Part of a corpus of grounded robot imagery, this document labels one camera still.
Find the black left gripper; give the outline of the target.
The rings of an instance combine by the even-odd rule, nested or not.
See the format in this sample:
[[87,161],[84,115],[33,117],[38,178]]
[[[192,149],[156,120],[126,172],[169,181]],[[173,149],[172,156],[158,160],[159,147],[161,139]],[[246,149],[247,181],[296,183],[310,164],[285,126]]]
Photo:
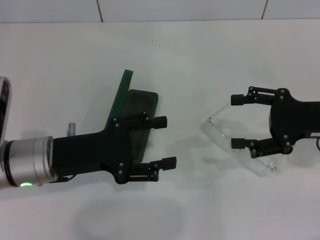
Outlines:
[[100,132],[55,138],[52,168],[59,177],[106,171],[116,183],[129,181],[132,145],[129,129],[164,129],[166,116],[151,117],[140,112],[110,120]]

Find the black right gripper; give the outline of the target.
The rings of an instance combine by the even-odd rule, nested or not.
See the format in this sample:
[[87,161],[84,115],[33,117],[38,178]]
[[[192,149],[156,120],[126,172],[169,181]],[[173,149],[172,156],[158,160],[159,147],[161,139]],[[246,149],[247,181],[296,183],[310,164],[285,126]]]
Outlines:
[[290,154],[297,141],[320,138],[320,102],[297,100],[286,88],[250,86],[247,95],[231,95],[230,103],[232,106],[246,104],[271,106],[269,127],[274,139],[231,139],[232,149],[248,148],[253,159],[275,154]]

